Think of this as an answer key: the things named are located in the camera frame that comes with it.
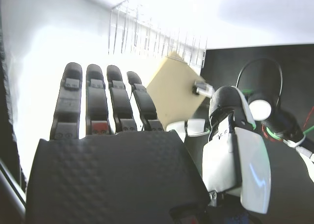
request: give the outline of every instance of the metal wire basket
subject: metal wire basket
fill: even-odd
[[[108,53],[170,57],[176,52],[178,57],[174,58],[201,69],[207,38],[183,27],[173,27],[151,11],[151,7],[143,5],[141,0],[126,0],[114,7],[110,17]]]

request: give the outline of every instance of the red wire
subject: red wire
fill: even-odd
[[[314,111],[314,106],[312,107],[311,111],[310,111],[309,114],[308,114],[308,117],[306,118],[306,121],[305,121],[305,123],[304,123],[304,125],[303,125],[303,130],[305,129],[305,126],[306,126],[306,124],[308,123],[308,121],[309,121],[309,119],[310,119],[310,116],[311,116],[311,114],[313,113],[313,111]]]
[[[282,140],[276,140],[276,139],[273,139],[272,137],[269,137],[267,135],[267,133],[265,132],[265,129],[264,129],[264,124],[262,124],[262,132],[263,132],[263,135],[266,139],[269,139],[270,141],[272,142],[279,142],[279,141],[282,141]]]

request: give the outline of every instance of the beige board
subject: beige board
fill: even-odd
[[[172,122],[190,119],[205,96],[192,93],[195,82],[205,80],[198,76],[176,53],[165,57],[147,86],[164,129]]]

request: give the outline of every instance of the white wall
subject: white wall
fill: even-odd
[[[49,139],[65,65],[77,62],[85,73],[90,63],[104,64],[110,11],[87,0],[1,0],[1,12],[14,129],[28,177],[38,140]]]

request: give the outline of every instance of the white circle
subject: white circle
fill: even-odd
[[[270,116],[271,105],[265,100],[255,100],[249,107],[255,121],[263,121]]]

